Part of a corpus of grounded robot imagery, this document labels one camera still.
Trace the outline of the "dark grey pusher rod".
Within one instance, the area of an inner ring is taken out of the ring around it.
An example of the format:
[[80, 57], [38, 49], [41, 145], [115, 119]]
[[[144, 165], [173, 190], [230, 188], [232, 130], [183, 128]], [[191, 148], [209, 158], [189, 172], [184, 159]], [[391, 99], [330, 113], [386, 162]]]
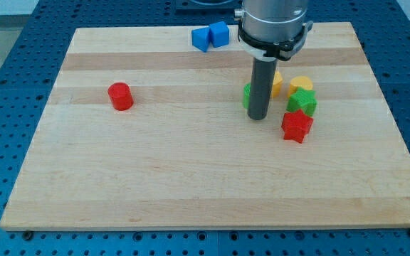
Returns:
[[273, 61], [253, 59], [251, 88], [247, 110], [248, 116], [253, 120], [266, 118], [276, 67], [276, 59]]

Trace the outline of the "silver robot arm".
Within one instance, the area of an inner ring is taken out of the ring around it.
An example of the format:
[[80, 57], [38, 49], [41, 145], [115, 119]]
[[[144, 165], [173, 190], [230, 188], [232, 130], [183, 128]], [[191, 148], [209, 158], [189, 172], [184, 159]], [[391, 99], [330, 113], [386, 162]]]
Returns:
[[238, 42], [253, 57], [247, 115], [266, 118], [278, 61], [289, 61], [305, 45], [313, 22], [308, 0], [243, 0], [234, 10]]

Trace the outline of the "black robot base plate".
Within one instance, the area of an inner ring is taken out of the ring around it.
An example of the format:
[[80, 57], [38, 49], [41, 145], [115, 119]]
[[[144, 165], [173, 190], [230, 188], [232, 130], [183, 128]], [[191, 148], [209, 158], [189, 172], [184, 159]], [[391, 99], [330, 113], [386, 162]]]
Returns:
[[174, 0], [175, 11], [225, 11], [241, 7], [242, 0]]

